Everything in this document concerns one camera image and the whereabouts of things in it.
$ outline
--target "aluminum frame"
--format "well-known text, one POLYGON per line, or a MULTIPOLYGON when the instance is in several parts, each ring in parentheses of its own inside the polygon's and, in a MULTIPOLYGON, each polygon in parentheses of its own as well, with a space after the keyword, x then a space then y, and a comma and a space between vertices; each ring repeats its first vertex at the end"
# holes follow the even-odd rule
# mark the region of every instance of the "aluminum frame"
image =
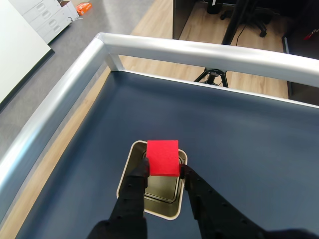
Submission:
MULTIPOLYGON (((244 47, 99 33, 36 109, 0 160, 0 221, 40 153, 101 64, 106 61, 112 71, 125 71, 119 55, 249 73, 319 87, 319 60, 315 59, 244 47)), ((229 88, 153 77, 318 108, 229 88)))

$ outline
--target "orange object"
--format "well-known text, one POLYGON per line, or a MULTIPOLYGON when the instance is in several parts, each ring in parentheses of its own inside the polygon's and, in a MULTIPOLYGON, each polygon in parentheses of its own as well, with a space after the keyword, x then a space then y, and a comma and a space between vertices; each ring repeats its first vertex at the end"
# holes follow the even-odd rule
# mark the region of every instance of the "orange object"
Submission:
POLYGON ((77 13, 82 16, 84 13, 86 13, 90 8, 92 7, 92 4, 89 2, 82 2, 79 5, 75 7, 77 13))

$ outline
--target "dark blue tray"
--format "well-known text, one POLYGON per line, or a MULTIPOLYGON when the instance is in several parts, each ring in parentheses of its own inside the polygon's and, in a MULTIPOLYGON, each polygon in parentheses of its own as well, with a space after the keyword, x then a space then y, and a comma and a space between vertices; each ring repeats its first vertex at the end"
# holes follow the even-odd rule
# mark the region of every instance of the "dark blue tray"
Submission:
MULTIPOLYGON (((177 139, 188 165, 266 230, 319 233, 319 109, 112 72, 26 218, 19 239, 85 238, 108 219, 131 145, 177 139)), ((146 214, 149 238, 200 238, 146 214)))

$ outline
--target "black stand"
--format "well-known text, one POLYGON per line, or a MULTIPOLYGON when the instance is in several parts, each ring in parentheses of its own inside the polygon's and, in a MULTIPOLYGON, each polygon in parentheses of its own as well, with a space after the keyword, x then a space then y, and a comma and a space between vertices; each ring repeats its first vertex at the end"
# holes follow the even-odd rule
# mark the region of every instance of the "black stand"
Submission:
MULTIPOLYGON (((231 19, 230 19, 230 22, 228 24, 228 27, 227 27, 227 30, 226 30, 226 33, 224 35, 224 38, 223 38, 223 41, 222 41, 222 45, 230 45, 235 34, 236 34, 236 31, 237 31, 237 28, 241 22, 241 19, 246 11, 246 8, 247 8, 247 5, 248 5, 248 2, 249 0, 238 0, 237 3, 236 3, 236 6, 235 6, 235 9, 232 13, 232 16, 231 16, 231 19)), ((205 76, 207 75, 207 69, 205 69, 205 71, 198 77, 201 78, 204 78, 205 76)), ((228 87, 228 82, 227 82, 227 79, 226 79, 226 72, 222 72, 222 75, 221 76, 221 80, 222 80, 222 83, 223 83, 223 87, 228 87)), ((214 83, 214 80, 216 78, 216 75, 215 74, 209 74, 208 76, 208 80, 205 82, 207 84, 211 84, 211 85, 215 85, 214 83)))
POLYGON ((214 80, 216 77, 220 76, 221 82, 223 83, 223 87, 228 87, 226 73, 218 69, 207 70, 205 68, 205 71, 201 73, 199 77, 197 77, 197 79, 194 80, 194 82, 200 82, 206 75, 208 75, 208 79, 207 81, 204 81, 203 83, 217 86, 217 84, 214 83, 214 80))

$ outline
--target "drawer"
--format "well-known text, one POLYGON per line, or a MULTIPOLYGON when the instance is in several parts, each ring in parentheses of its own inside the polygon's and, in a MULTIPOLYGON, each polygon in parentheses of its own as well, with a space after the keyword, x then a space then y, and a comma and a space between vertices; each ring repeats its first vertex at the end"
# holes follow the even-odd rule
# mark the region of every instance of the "drawer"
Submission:
POLYGON ((49 11, 51 14, 55 14, 55 12, 59 11, 60 8, 61 6, 57 0, 43 0, 37 6, 25 13, 23 17, 27 22, 32 22, 46 11, 49 11))
POLYGON ((63 9, 61 9, 54 16, 52 16, 44 25, 42 25, 41 28, 39 28, 36 32, 41 37, 44 37, 46 34, 48 34, 49 31, 51 31, 56 26, 58 26, 59 23, 67 17, 68 16, 65 14, 65 11, 63 11, 63 9))
POLYGON ((66 28, 71 23, 70 18, 63 19, 57 26, 55 26, 51 31, 49 31, 42 39, 49 43, 52 41, 64 28, 66 28))
POLYGON ((42 0, 9 0, 9 2, 21 15, 24 15, 27 11, 35 7, 41 1, 42 0))
POLYGON ((38 30, 45 22, 47 22, 51 17, 62 10, 61 6, 53 5, 52 7, 41 13, 35 20, 33 20, 30 25, 34 30, 38 30))

